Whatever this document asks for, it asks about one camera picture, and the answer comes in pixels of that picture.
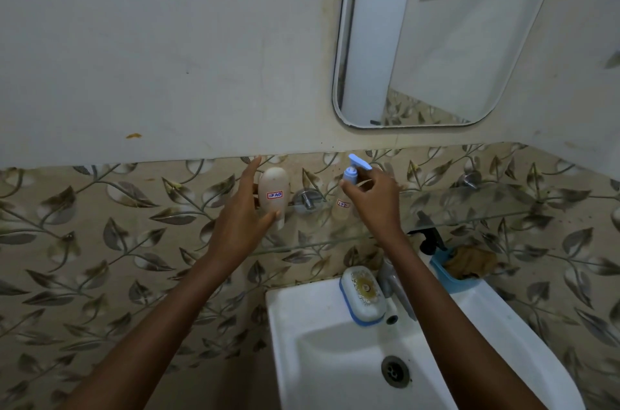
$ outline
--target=silver faucet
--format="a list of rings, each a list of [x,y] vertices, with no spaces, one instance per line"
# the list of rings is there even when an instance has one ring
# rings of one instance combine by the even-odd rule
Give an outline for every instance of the silver faucet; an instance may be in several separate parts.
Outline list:
[[[414,308],[411,306],[409,299],[407,299],[405,289],[402,288],[402,284],[398,279],[394,265],[392,265],[392,262],[387,259],[386,256],[383,257],[383,265],[381,265],[381,268],[379,269],[377,282],[379,283],[379,287],[386,298],[392,297],[392,294],[396,294],[400,304],[402,304],[404,309],[407,311],[407,315],[417,321]]]

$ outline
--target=person's right arm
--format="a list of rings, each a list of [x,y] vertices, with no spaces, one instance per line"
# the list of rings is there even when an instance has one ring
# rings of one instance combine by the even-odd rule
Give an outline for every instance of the person's right arm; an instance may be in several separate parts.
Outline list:
[[[460,409],[544,410],[413,251],[400,228],[399,187],[373,169],[364,192],[341,182],[360,217],[390,258],[450,393]]]

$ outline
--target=sink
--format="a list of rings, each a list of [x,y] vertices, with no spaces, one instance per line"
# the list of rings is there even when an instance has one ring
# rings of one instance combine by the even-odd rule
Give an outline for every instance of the sink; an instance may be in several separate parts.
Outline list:
[[[267,292],[282,410],[457,409],[419,323],[398,300],[387,300],[382,323],[360,327],[338,281]],[[547,408],[585,409],[553,352],[486,282],[452,297]]]

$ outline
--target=hand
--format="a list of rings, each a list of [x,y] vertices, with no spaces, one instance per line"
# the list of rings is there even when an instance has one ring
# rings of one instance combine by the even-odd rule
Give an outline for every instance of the hand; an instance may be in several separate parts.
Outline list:
[[[407,236],[400,227],[400,190],[395,179],[379,169],[365,171],[358,168],[358,172],[361,180],[371,181],[357,187],[341,180],[340,187],[351,198],[368,230],[384,249],[403,240],[407,241]]]
[[[252,160],[241,174],[237,192],[226,201],[215,222],[205,257],[220,256],[236,268],[254,251],[278,216],[278,212],[270,212],[259,218],[255,209],[253,183],[260,159]]]

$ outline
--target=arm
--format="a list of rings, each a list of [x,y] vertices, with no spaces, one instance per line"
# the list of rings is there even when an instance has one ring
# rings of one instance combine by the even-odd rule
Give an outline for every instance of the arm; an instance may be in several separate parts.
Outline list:
[[[277,213],[258,217],[252,196],[260,157],[221,211],[209,250],[185,278],[71,393],[63,410],[141,409],[213,291],[256,248]]]
[[[341,187],[392,261],[457,406],[544,410],[411,248],[400,228],[396,181],[377,169],[367,174],[373,181],[367,192],[348,182]]]

